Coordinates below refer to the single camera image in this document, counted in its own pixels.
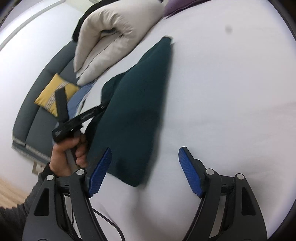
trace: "gray upholstered sofa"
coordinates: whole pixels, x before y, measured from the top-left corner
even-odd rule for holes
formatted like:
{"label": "gray upholstered sofa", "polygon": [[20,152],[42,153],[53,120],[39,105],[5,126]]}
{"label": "gray upholstered sofa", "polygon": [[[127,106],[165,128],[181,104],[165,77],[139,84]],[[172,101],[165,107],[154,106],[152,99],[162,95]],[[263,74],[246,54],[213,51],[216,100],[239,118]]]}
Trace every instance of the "gray upholstered sofa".
{"label": "gray upholstered sofa", "polygon": [[27,94],[13,127],[12,148],[23,155],[46,164],[52,153],[51,131],[57,119],[34,101],[58,73],[64,80],[76,84],[73,58],[76,43],[69,42],[42,70]]}

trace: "folded green garment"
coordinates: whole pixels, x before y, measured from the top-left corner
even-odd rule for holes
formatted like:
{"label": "folded green garment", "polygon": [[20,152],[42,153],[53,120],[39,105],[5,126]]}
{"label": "folded green garment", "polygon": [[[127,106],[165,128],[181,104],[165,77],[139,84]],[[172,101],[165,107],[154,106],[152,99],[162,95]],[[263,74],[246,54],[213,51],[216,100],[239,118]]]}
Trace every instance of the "folded green garment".
{"label": "folded green garment", "polygon": [[108,173],[123,182],[138,186],[149,162],[155,132],[161,117],[171,39],[163,37],[140,61],[125,73],[105,83],[102,103],[110,102],[86,129],[94,160],[103,147],[112,151]]}

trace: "mattress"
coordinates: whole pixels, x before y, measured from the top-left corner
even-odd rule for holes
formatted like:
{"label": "mattress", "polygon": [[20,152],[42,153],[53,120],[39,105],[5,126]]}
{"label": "mattress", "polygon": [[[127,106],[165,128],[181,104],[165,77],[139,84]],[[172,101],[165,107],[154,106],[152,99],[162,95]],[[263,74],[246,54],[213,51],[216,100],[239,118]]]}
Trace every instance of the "mattress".
{"label": "mattress", "polygon": [[[179,148],[187,146],[206,168],[246,176],[271,236],[296,198],[295,39],[267,0],[191,7],[162,19],[100,76],[82,111],[99,105],[104,83],[164,35],[173,38],[173,58],[149,175],[135,188],[107,174],[92,206],[126,240],[182,240],[200,203],[178,161]],[[120,240],[98,221],[108,239]]]}

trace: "silver screw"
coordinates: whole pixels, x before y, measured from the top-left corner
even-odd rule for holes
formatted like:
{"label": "silver screw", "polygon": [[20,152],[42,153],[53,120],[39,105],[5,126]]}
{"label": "silver screw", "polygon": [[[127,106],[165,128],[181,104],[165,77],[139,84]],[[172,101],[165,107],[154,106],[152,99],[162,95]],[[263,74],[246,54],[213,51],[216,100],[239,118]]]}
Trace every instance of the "silver screw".
{"label": "silver screw", "polygon": [[77,170],[77,172],[76,172],[76,174],[77,174],[78,176],[82,175],[83,173],[84,173],[84,170],[83,170],[83,169],[79,169],[79,170]]}
{"label": "silver screw", "polygon": [[53,178],[54,178],[54,176],[53,176],[52,174],[50,174],[50,175],[48,175],[48,176],[46,177],[46,179],[47,179],[48,181],[51,181]]}
{"label": "silver screw", "polygon": [[244,179],[244,175],[239,173],[239,174],[237,174],[237,178],[240,179],[240,180],[243,180]]}
{"label": "silver screw", "polygon": [[207,169],[206,173],[209,174],[209,175],[213,175],[215,172],[214,172],[213,169]]}

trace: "person's arm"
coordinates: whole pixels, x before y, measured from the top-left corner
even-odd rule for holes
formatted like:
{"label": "person's arm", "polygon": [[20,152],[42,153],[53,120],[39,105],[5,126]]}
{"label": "person's arm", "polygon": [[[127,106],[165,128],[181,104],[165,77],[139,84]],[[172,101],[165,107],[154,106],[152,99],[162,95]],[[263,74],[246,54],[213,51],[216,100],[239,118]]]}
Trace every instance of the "person's arm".
{"label": "person's arm", "polygon": [[58,177],[71,175],[70,167],[68,166],[67,159],[65,156],[65,151],[75,146],[78,146],[76,151],[77,165],[79,165],[81,168],[85,168],[87,166],[87,144],[84,135],[81,135],[80,138],[76,137],[71,139],[65,139],[59,144],[55,144],[53,147],[50,163],[47,164],[44,171],[41,174],[39,174],[38,182],[33,187],[32,192],[26,198],[25,202],[11,209],[4,209],[3,207],[0,207],[0,225],[5,226],[6,229],[10,229],[11,231],[13,231],[14,235],[16,235],[17,237],[22,237],[22,233],[31,205],[44,179],[50,174],[55,174]]}

